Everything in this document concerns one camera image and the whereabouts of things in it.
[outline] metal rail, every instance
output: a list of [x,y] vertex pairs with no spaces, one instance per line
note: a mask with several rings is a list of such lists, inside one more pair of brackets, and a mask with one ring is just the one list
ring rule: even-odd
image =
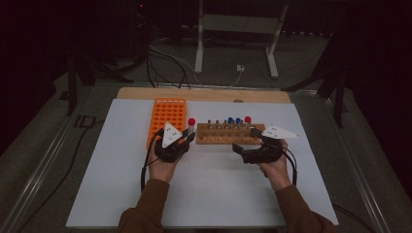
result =
[[0,226],[1,233],[13,233],[17,232],[22,220],[30,207],[37,191],[41,187],[43,180],[49,172],[49,169],[53,165],[61,146],[63,145],[70,126],[74,123],[78,112],[82,108],[89,94],[91,93],[91,87],[84,86],[82,88],[81,95],[79,97],[78,107],[74,110],[73,114],[65,118],[63,124],[56,133],[54,139],[49,146],[48,151],[43,156],[42,160],[37,165],[30,178],[27,180],[24,188],[18,196],[12,209],[9,211],[2,225]]
[[333,112],[333,106],[332,103],[330,102],[330,99],[327,99],[323,102],[323,106],[325,108],[325,112],[327,115],[327,118],[332,125],[336,136],[338,137],[338,140],[342,143],[343,150],[345,151],[346,154],[346,159],[349,165],[349,169],[351,170],[351,174],[354,178],[355,184],[358,187],[358,190],[360,191],[360,196],[363,200],[363,203],[369,212],[369,216],[372,220],[372,223],[375,227],[376,232],[380,233],[390,233],[392,232],[387,221],[385,220],[385,217],[383,216],[379,205],[376,201],[375,195],[373,194],[373,191],[371,190],[369,184],[367,183],[366,177],[363,174],[362,168],[358,163],[358,160],[356,158],[355,153],[351,150],[351,147],[349,146],[348,139],[346,138],[345,134],[342,133],[342,131],[338,128],[336,125],[332,112]]

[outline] metal frame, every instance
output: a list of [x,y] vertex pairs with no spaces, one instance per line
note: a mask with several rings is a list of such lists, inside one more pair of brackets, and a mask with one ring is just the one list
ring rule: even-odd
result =
[[196,60],[194,62],[194,73],[202,73],[203,64],[203,30],[220,30],[220,31],[238,31],[238,32],[256,32],[273,34],[272,44],[265,48],[267,64],[269,66],[270,77],[273,79],[279,78],[278,69],[276,67],[275,57],[273,55],[276,44],[278,43],[283,22],[289,5],[282,7],[282,12],[279,18],[271,17],[232,17],[205,15],[203,13],[203,0],[199,0],[199,18],[198,18],[198,38]]
[[373,226],[376,232],[392,232],[385,217],[383,216],[375,195],[372,189],[367,183],[366,177],[363,174],[361,166],[358,163],[356,154],[351,150],[346,136],[340,131],[338,125],[336,125],[333,117],[333,105],[330,99],[325,99],[323,102],[327,118],[332,125],[338,140],[342,143],[342,148],[345,151],[348,167],[351,170],[351,175],[354,178],[355,184],[360,191],[360,196],[363,200],[364,206],[369,212]]
[[63,124],[52,140],[48,151],[45,153],[30,178],[27,180],[15,204],[12,206],[12,209],[1,224],[0,232],[12,233],[17,232],[20,228],[21,222],[28,208],[36,196],[37,191],[40,189],[43,180],[49,172],[49,169],[57,158],[70,127],[74,124],[77,114],[80,112],[82,105],[85,103],[90,93],[91,87],[84,86],[82,88],[82,93],[78,102],[79,105],[74,109],[72,115],[65,118]]

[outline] finger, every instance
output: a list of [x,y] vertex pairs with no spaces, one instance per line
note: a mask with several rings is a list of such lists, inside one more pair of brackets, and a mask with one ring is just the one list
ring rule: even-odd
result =
[[262,173],[265,173],[266,169],[268,169],[268,164],[267,163],[258,163],[258,168]]
[[281,139],[281,145],[283,148],[287,148],[288,147],[288,143],[286,142],[285,139]]
[[155,142],[156,142],[156,140],[154,140],[154,142],[152,143],[152,146],[151,146],[151,152],[149,153],[149,158],[150,159],[155,158]]
[[263,173],[263,175],[267,178],[267,173],[264,171],[264,169],[261,166],[259,166],[258,168]]

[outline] hand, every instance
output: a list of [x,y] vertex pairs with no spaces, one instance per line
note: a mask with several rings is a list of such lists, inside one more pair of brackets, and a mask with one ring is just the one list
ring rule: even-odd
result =
[[157,158],[155,155],[155,141],[152,144],[151,153],[149,154],[149,163],[152,161],[156,162],[149,165],[149,175],[151,179],[161,180],[167,183],[173,178],[173,174],[175,173],[175,168],[178,165],[182,157],[176,160],[174,163],[163,162],[160,158]]
[[[281,139],[281,144],[284,148],[284,152],[286,152],[288,144],[283,139]],[[273,190],[277,191],[292,185],[288,175],[287,159],[284,155],[282,155],[276,162],[259,163],[258,166],[260,171],[267,175]]]

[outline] white table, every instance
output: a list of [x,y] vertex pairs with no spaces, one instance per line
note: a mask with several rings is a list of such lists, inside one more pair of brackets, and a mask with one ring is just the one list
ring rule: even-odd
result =
[[[66,226],[116,227],[140,196],[153,100],[115,99]],[[338,224],[294,104],[188,101],[188,117],[250,116],[300,135],[288,140],[297,160],[297,187],[312,211]],[[276,227],[285,223],[268,180],[231,146],[190,144],[171,182],[164,227]]]

